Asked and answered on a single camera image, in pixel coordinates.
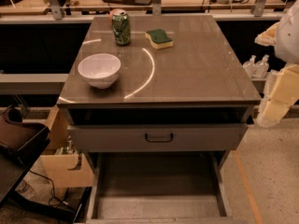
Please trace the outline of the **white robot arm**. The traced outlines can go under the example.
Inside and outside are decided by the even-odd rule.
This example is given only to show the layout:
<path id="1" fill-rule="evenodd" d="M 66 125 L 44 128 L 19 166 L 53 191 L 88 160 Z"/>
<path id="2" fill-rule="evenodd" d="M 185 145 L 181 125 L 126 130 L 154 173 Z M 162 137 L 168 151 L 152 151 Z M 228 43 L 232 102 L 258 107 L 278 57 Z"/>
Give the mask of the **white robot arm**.
<path id="1" fill-rule="evenodd" d="M 264 85 L 256 122 L 269 128 L 278 124 L 299 100 L 299 0 L 254 42 L 273 46 L 276 57 L 286 63 L 279 72 L 270 74 Z"/>

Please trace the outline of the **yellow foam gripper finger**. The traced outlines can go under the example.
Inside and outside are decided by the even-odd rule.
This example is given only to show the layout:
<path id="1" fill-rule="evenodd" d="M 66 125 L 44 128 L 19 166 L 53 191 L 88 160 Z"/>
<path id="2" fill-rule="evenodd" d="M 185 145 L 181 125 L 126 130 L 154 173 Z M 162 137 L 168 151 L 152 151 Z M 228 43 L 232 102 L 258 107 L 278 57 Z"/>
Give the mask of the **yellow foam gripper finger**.
<path id="1" fill-rule="evenodd" d="M 268 75 L 256 122 L 264 128 L 275 126 L 298 100 L 299 65 L 287 63 L 279 72 Z"/>
<path id="2" fill-rule="evenodd" d="M 278 23 L 276 22 L 261 34 L 257 35 L 254 42 L 261 46 L 275 46 L 276 45 L 276 33 L 278 29 Z"/>

